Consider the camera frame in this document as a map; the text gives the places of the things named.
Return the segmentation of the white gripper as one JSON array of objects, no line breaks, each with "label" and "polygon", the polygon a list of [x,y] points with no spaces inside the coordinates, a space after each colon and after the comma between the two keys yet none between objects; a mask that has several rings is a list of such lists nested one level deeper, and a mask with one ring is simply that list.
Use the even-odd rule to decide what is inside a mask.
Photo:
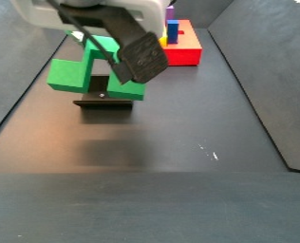
[{"label": "white gripper", "polygon": [[[121,7],[133,16],[146,31],[151,31],[156,38],[162,38],[164,12],[170,0],[53,0],[76,9],[85,9],[96,5]],[[33,26],[41,28],[76,31],[71,24],[64,24],[57,11],[45,0],[11,0],[21,18]]]}]

